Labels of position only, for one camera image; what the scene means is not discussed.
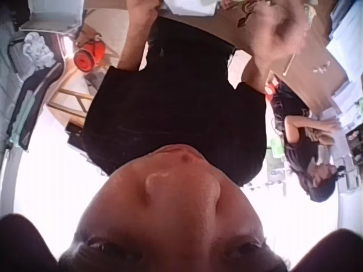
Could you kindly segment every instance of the desk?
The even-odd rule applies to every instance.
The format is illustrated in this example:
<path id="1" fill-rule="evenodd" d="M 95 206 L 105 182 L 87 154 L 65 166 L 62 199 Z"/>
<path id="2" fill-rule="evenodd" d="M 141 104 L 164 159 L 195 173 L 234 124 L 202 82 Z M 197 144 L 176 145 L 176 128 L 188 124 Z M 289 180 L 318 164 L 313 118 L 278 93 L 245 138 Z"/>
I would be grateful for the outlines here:
<path id="1" fill-rule="evenodd" d="M 290 57 L 279 60 L 272 66 L 272 71 L 282 78 L 314 113 L 320 113 L 331 107 L 331 95 L 347 81 L 343 68 L 326 50 L 331 28 L 330 12 L 334 5 L 334 0 L 319 1 L 319 6 L 316 7 L 317 17 L 307 35 L 306 48 L 300 56 L 296 56 L 286 77 L 282 73 Z M 85 8 L 126 9 L 126 1 L 85 0 Z M 227 11 L 218 10 L 214 17 L 177 16 L 168 11 L 162 12 L 161 15 L 207 31 L 235 45 L 238 49 L 251 53 L 244 29 L 237 28 L 238 20 L 244 16 L 243 11 L 238 8 Z M 330 67 L 326 73 L 313 73 L 316 67 L 328 61 L 330 61 Z"/>

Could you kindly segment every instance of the nose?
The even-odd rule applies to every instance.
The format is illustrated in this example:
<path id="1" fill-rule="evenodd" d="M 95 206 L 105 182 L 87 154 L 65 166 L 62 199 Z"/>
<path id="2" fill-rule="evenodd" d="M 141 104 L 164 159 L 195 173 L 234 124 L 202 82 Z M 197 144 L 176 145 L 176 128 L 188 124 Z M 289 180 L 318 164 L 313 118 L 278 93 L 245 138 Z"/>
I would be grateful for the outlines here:
<path id="1" fill-rule="evenodd" d="M 181 164 L 148 175 L 145 181 L 148 212 L 181 255 L 201 254 L 215 229 L 221 187 L 205 167 Z"/>

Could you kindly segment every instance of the black t-shirt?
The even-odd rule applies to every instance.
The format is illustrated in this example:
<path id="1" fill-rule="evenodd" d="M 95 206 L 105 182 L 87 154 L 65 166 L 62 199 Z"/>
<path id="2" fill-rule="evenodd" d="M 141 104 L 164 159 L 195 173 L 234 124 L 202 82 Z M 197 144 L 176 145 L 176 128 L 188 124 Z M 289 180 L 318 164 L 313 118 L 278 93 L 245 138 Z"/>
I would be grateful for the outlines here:
<path id="1" fill-rule="evenodd" d="M 285 134 L 286 116 L 308 117 L 310 109 L 307 105 L 285 84 L 280 83 L 272 98 L 272 109 L 275 115 L 276 129 L 284 135 L 285 156 L 291 168 L 297 172 L 305 172 L 312 160 L 318 160 L 318 142 L 313 137 L 311 128 L 299 128 L 299 141 L 289 143 Z"/>
<path id="2" fill-rule="evenodd" d="M 238 185 L 261 170 L 265 97 L 200 61 L 165 58 L 139 72 L 111 67 L 83 129 L 90 159 L 107 174 L 162 146 L 198 149 Z"/>

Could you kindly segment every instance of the hand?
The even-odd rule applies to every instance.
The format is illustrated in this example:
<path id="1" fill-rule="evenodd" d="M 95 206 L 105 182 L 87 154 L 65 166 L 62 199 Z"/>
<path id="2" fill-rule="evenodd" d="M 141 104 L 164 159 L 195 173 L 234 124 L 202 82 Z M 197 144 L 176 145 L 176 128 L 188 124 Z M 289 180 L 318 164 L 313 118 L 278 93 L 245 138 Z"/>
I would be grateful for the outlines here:
<path id="1" fill-rule="evenodd" d="M 320 121 L 321 130 L 327 131 L 329 133 L 333 133 L 341 129 L 341 124 L 337 119 L 330 119 L 325 121 Z"/>
<path id="2" fill-rule="evenodd" d="M 246 21 L 253 55 L 265 62 L 298 54 L 307 31 L 307 18 L 299 0 L 279 0 L 274 6 L 258 2 Z"/>
<path id="3" fill-rule="evenodd" d="M 126 0 L 130 25 L 149 26 L 158 16 L 160 0 Z"/>

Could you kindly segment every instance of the woman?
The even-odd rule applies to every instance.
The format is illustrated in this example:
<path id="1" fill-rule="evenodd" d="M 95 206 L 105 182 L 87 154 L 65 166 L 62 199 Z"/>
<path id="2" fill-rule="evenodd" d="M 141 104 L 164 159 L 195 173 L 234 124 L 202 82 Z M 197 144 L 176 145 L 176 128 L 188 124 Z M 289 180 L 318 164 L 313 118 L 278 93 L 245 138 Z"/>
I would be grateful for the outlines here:
<path id="1" fill-rule="evenodd" d="M 301 5 L 256 5 L 247 21 L 255 27 L 254 56 L 236 90 L 227 78 L 233 46 L 158 18 L 158 0 L 127 5 L 130 26 L 120 62 L 106 74 L 82 132 L 91 160 L 111 175 L 135 158 L 181 143 L 198 149 L 238 185 L 251 181 L 266 152 L 264 83 L 272 61 L 301 46 Z M 279 9 L 289 20 L 277 20 Z M 147 41 L 147 66 L 139 71 Z"/>
<path id="2" fill-rule="evenodd" d="M 271 106 L 276 129 L 284 136 L 286 159 L 301 187 L 312 201 L 327 200 L 335 190 L 339 172 L 345 168 L 317 164 L 318 146 L 334 144 L 331 134 L 340 129 L 339 122 L 309 118 L 310 109 L 284 82 L 278 84 Z"/>
<path id="3" fill-rule="evenodd" d="M 189 146 L 158 149 L 113 173 L 58 262 L 16 215 L 0 220 L 0 245 L 6 272 L 287 272 L 240 188 Z M 361 238 L 339 231 L 294 271 L 361 272 L 362 255 Z"/>

